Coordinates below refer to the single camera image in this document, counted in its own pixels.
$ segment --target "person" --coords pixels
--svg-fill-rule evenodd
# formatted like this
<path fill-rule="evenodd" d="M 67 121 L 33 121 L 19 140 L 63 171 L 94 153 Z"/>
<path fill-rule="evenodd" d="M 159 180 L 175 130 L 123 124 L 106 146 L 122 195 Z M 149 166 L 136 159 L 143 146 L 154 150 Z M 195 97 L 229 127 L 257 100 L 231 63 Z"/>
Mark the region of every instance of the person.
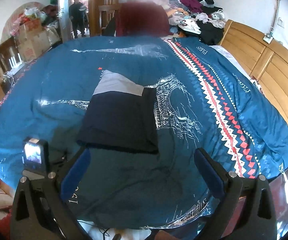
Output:
<path fill-rule="evenodd" d="M 72 21 L 74 38 L 77 39 L 77 28 L 80 28 L 82 37 L 85 35 L 84 27 L 84 11 L 86 10 L 85 6 L 80 2 L 80 0 L 74 0 L 74 3 L 69 7 L 69 18 Z"/>

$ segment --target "device screen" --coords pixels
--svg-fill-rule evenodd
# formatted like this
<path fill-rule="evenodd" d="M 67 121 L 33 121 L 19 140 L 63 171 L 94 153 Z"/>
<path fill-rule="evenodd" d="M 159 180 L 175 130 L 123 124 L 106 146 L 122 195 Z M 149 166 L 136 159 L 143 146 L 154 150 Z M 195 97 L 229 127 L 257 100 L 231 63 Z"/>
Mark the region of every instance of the device screen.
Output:
<path fill-rule="evenodd" d="M 38 145 L 27 143 L 24 146 L 26 159 L 35 163 L 42 164 L 41 148 Z"/>

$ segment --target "silver bolt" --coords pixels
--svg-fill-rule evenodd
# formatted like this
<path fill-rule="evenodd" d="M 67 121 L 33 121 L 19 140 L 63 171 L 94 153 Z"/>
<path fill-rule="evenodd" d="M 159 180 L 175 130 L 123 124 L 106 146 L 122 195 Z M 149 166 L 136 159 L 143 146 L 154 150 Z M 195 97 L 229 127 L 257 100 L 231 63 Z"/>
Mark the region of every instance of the silver bolt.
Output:
<path fill-rule="evenodd" d="M 229 172 L 228 172 L 228 175 L 229 175 L 230 177 L 232 177 L 232 178 L 234 178 L 234 177 L 237 176 L 236 172 L 234 172 L 234 171 L 229 171 Z"/>
<path fill-rule="evenodd" d="M 53 172 L 53 171 L 48 174 L 48 177 L 49 177 L 50 179 L 55 178 L 55 176 L 56 176 L 56 173 Z"/>
<path fill-rule="evenodd" d="M 262 175 L 262 174 L 259 175 L 258 177 L 259 177 L 259 179 L 262 180 L 262 181 L 265 181 L 265 180 L 266 180 L 266 177 L 265 177 L 264 175 Z"/>
<path fill-rule="evenodd" d="M 24 183 L 26 181 L 26 177 L 22 177 L 21 179 L 20 179 L 20 182 L 22 182 L 22 183 Z"/>

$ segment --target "blue bedspread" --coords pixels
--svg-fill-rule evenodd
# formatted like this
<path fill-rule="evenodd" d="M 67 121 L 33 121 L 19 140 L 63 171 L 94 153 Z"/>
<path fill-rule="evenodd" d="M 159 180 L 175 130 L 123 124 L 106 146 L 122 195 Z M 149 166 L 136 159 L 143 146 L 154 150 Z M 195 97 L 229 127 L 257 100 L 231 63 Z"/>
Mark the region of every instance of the blue bedspread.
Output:
<path fill-rule="evenodd" d="M 255 178 L 288 167 L 288 126 L 225 57 L 196 38 L 94 37 L 37 60 L 0 106 L 0 178 L 16 187 L 22 141 L 43 138 L 51 160 L 75 142 L 103 70 L 157 89 L 159 154 L 92 149 L 68 201 L 78 219 L 103 227 L 174 228 L 216 205 L 193 153 L 203 147 L 227 171 Z"/>

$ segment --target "headboard panel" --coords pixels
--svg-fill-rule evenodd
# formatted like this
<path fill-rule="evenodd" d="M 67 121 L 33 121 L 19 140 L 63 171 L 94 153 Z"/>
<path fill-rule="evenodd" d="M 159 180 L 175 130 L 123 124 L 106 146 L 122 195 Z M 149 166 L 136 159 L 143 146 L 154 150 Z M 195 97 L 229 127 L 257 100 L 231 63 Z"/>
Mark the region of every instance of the headboard panel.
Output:
<path fill-rule="evenodd" d="M 228 20 L 220 45 L 227 49 L 263 88 L 266 98 L 288 124 L 288 50 L 249 26 Z"/>

